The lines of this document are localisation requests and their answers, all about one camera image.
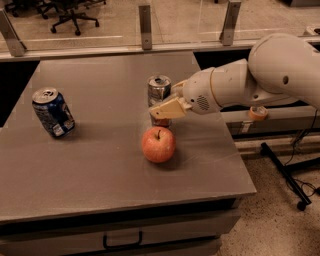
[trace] table top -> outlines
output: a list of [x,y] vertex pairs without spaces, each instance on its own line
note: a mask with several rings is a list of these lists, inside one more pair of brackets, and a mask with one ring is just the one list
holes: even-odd
[[[0,224],[255,193],[220,113],[173,120],[169,162],[142,154],[147,79],[163,74],[174,84],[197,71],[192,52],[41,61],[0,132]],[[76,121],[62,139],[49,136],[31,105],[47,86]]]

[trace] apple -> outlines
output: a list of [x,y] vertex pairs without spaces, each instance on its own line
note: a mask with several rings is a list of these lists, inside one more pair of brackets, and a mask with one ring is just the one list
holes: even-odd
[[144,132],[141,146],[144,156],[149,161],[163,163],[173,156],[176,139],[168,128],[153,126]]

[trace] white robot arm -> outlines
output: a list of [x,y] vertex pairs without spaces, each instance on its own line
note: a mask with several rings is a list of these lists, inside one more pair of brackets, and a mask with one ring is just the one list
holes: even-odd
[[304,101],[320,108],[320,53],[287,34],[262,38],[249,59],[209,68],[174,85],[149,111],[157,119],[218,112],[224,107],[275,106]]

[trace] chair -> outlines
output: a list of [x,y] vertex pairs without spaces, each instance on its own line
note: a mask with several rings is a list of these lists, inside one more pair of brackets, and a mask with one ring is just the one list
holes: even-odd
[[52,8],[54,8],[56,12],[59,12],[58,7],[52,2],[42,1],[42,3],[37,6],[38,13],[40,13],[42,15],[42,18],[44,18],[45,20],[48,19],[46,13]]
[[86,3],[87,1],[81,1],[81,0],[52,0],[50,1],[53,5],[55,5],[59,10],[62,10],[64,13],[59,14],[59,22],[55,23],[51,27],[51,32],[56,33],[56,27],[66,23],[70,20],[73,21],[73,24],[76,27],[75,34],[77,36],[81,35],[79,25],[77,20],[92,20],[95,21],[95,26],[99,27],[99,21],[96,18],[91,18],[86,15],[86,13],[76,13],[74,10],[78,9],[79,4]]

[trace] black cable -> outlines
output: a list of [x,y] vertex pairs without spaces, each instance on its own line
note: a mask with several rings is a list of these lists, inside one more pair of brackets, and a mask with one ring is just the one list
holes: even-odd
[[[318,193],[318,189],[319,189],[319,188],[316,188],[316,187],[315,187],[314,185],[312,185],[311,183],[309,183],[309,182],[304,182],[304,181],[299,180],[299,179],[294,179],[294,180],[295,180],[296,182],[301,183],[300,188],[303,190],[303,192],[306,194],[307,197],[311,197],[311,196],[313,196],[315,193]],[[289,188],[291,191],[294,192],[293,188],[289,185],[288,181],[286,181],[286,184],[287,184],[288,188]],[[311,190],[312,190],[311,194],[307,195],[305,189],[303,189],[304,186],[307,186],[307,187],[311,188]]]
[[[298,143],[299,141],[301,141],[305,136],[307,136],[307,135],[310,133],[310,131],[312,130],[312,128],[313,128],[313,126],[314,126],[314,124],[315,124],[315,122],[316,122],[316,119],[317,119],[317,114],[318,114],[318,109],[317,109],[317,110],[315,111],[315,113],[314,113],[314,117],[313,117],[313,121],[312,121],[311,127],[307,130],[307,132],[306,132],[299,140],[296,140],[296,141],[293,143],[293,145],[292,145],[292,155],[291,155],[291,158],[289,159],[288,162],[286,162],[286,163],[284,164],[284,166],[286,166],[288,163],[290,163],[290,162],[292,161],[292,159],[293,159],[293,157],[294,157],[294,154],[295,154],[295,150],[296,150],[297,143]],[[306,194],[306,192],[305,192],[305,190],[303,189],[303,187],[304,187],[304,186],[307,186],[307,187],[311,188],[312,193],[311,193],[310,195],[307,195],[307,194],[306,194],[307,197],[311,197],[311,196],[313,196],[315,193],[319,194],[319,188],[316,188],[313,184],[311,184],[311,183],[309,183],[309,182],[301,181],[301,180],[299,180],[299,179],[294,179],[294,180],[295,180],[296,182],[301,183],[300,188],[304,191],[305,194]],[[288,181],[287,181],[286,183],[287,183],[287,186],[289,187],[289,189],[294,192],[293,188],[292,188],[291,186],[289,186]]]
[[314,124],[315,124],[315,122],[316,122],[316,119],[317,119],[317,114],[318,114],[318,109],[317,109],[317,110],[315,111],[315,113],[314,113],[313,121],[312,121],[312,124],[311,124],[310,128],[309,128],[309,129],[307,130],[307,132],[301,137],[301,139],[296,140],[296,141],[293,143],[293,145],[292,145],[291,158],[289,159],[288,162],[286,162],[286,163],[284,164],[284,166],[286,166],[288,163],[290,163],[290,162],[292,161],[292,159],[293,159],[293,157],[294,157],[294,154],[295,154],[295,151],[296,151],[297,143],[298,143],[299,141],[301,141],[305,136],[307,136],[307,135],[310,133],[310,131],[312,130],[312,128],[313,128],[313,126],[314,126]]

